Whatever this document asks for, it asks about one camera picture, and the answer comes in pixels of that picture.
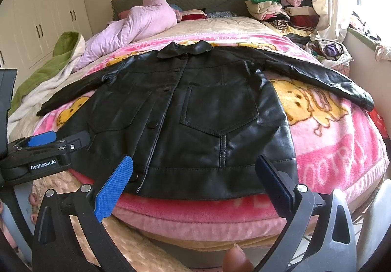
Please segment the left hand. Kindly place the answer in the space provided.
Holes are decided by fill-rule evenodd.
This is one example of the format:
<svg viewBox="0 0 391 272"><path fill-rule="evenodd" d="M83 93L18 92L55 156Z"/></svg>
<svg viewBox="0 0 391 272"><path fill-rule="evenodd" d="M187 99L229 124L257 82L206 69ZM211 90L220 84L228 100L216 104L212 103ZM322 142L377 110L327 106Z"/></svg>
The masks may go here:
<svg viewBox="0 0 391 272"><path fill-rule="evenodd" d="M1 190L3 210L1 218L18 248L24 252L31 251L34 235L34 223L31 219L33 206L31 203L32 188L19 185L5 187Z"/></svg>

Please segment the right hand thumb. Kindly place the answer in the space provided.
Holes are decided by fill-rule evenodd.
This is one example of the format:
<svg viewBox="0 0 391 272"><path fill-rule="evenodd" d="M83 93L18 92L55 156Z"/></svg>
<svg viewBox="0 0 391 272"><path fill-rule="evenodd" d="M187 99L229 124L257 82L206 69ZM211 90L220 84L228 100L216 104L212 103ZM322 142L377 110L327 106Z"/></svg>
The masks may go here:
<svg viewBox="0 0 391 272"><path fill-rule="evenodd" d="M252 272L253 264L238 244L229 249L222 263L223 272Z"/></svg>

